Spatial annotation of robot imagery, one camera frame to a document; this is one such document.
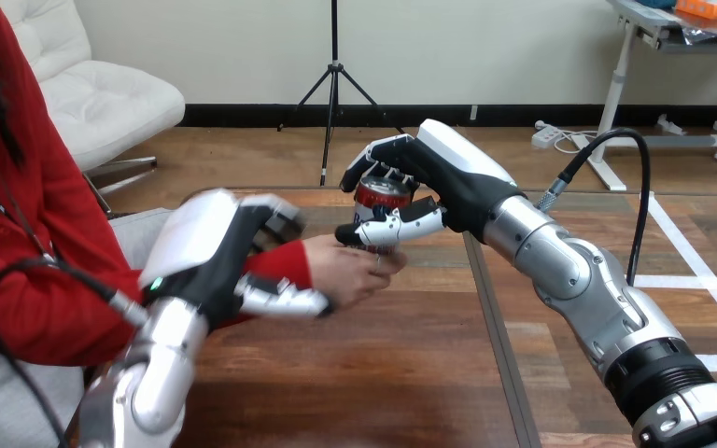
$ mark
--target tripod stand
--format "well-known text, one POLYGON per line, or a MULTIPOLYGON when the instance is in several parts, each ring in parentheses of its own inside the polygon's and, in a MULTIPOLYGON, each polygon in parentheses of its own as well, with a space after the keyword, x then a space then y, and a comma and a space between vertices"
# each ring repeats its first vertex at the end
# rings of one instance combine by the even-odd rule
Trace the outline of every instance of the tripod stand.
MULTIPOLYGON (((367 99, 367 101, 370 102, 371 105, 375 107, 377 112, 380 114, 381 118, 384 120, 384 122, 388 123, 386 112, 383 111, 380 105, 375 102, 375 100, 370 96, 369 93, 367 93, 364 89, 361 88, 361 86, 356 82, 355 79, 353 79, 350 75, 347 74, 347 71, 344 69, 344 65, 342 65, 339 62, 339 48, 338 48, 338 38, 337 38, 337 7, 336 7, 337 0, 331 0, 331 58, 333 61, 329 64, 328 68, 326 68, 326 73, 323 74, 320 79, 317 80, 315 83, 315 86, 306 93, 306 96, 303 97, 300 103, 295 106, 294 109, 292 109, 292 112, 290 112, 290 115, 285 120, 286 122, 290 122, 292 119, 292 116, 295 115, 295 113, 298 111, 299 107, 301 107, 304 103, 306 103, 307 100, 309 100, 309 97, 312 96, 313 93, 317 90, 318 87, 320 87, 320 84, 323 83, 323 81, 326 80, 326 77, 329 75, 331 76, 331 89, 330 89, 330 96, 329 96, 329 118, 328 118, 328 124, 326 126, 326 144, 323 147, 323 169, 320 172, 320 187, 326 185, 326 166, 329 161, 329 144, 331 140, 331 135, 333 134, 332 129, 336 126, 334 121, 336 120, 337 110, 339 108, 339 75, 345 77, 351 84, 353 84, 353 87, 356 88, 356 90, 364 95, 364 98, 367 99)), ((282 122, 282 124, 279 125, 278 128, 276 128, 277 131, 281 132, 282 129, 284 129, 285 124, 282 122)), ((397 131, 400 133, 405 133, 401 128, 394 126, 397 131)))

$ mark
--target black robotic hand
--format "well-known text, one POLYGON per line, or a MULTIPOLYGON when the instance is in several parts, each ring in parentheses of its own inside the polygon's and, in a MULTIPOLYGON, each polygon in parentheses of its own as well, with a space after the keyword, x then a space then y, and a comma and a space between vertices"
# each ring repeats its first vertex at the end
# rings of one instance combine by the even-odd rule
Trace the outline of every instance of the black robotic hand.
POLYGON ((481 242, 495 206, 524 195, 479 148, 434 120, 422 124, 417 138, 405 134, 369 144, 344 172, 340 188, 353 191, 365 175, 396 178, 412 190, 427 185, 440 197, 443 225, 481 242))
POLYGON ((243 273, 252 249, 301 236, 300 210, 274 195, 235 198, 225 189, 200 193, 168 219, 139 282, 145 301, 179 298, 207 318, 210 329, 253 315, 321 315, 330 301, 286 279, 243 273))

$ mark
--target robotic arm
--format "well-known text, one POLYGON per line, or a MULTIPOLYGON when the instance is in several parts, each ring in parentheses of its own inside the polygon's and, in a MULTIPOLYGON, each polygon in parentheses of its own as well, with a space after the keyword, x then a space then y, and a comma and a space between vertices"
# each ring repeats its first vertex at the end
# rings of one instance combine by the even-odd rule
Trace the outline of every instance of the robotic arm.
POLYGON ((314 290, 241 275, 252 247, 283 244, 301 232, 291 204, 273 195, 238 200, 225 189, 201 193, 169 216, 139 278, 147 310, 123 310, 138 331, 81 401, 79 446, 171 446, 182 428, 196 357, 213 329, 241 312, 329 314, 330 300, 314 290))
POLYGON ((717 448, 717 383, 681 334, 647 294, 626 283, 611 253, 571 236, 532 205, 479 148, 427 120, 417 138, 367 146, 345 172, 342 190, 352 191, 365 174, 426 184, 440 201, 426 198, 341 226, 343 244, 396 244, 447 227, 469 231, 531 278, 543 303, 568 321, 637 446, 717 448))

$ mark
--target desk leg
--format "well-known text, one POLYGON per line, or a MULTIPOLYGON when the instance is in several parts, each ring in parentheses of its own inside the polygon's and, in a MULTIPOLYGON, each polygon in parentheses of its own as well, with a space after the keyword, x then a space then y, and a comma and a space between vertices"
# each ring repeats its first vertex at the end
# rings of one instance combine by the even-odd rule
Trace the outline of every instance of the desk leg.
MULTIPOLYGON (((633 23, 626 24, 626 37, 623 41, 623 50, 620 52, 620 60, 617 62, 617 69, 612 74, 612 84, 609 87, 609 94, 606 96, 606 105, 603 107, 603 116, 600 119, 600 126, 597 133, 602 134, 612 128, 614 115, 617 113, 617 106, 623 96, 623 88, 626 85, 626 74, 630 61, 630 52, 633 49, 634 38, 636 37, 637 26, 633 23)), ((620 180, 612 168, 603 160, 606 152, 606 145, 600 145, 589 158, 589 164, 600 180, 612 191, 625 191, 626 184, 620 180)))

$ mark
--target person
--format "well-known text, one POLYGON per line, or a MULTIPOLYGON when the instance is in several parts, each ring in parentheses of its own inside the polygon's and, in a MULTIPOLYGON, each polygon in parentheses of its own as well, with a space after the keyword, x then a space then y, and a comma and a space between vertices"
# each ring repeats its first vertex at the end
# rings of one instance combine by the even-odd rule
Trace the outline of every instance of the person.
MULTIPOLYGON (((38 257, 43 248, 135 301, 141 299, 142 263, 169 215, 154 210, 109 223, 56 132, 1 9, 0 207, 0 270, 38 257)), ((347 305, 387 287, 404 265, 404 256, 380 259, 322 235, 252 256, 245 270, 286 277, 347 305)), ((107 362, 133 333, 91 291, 58 270, 13 273, 0 285, 0 334, 63 425, 83 394, 82 367, 107 362)), ((0 447, 56 444, 28 388, 0 356, 0 447)))

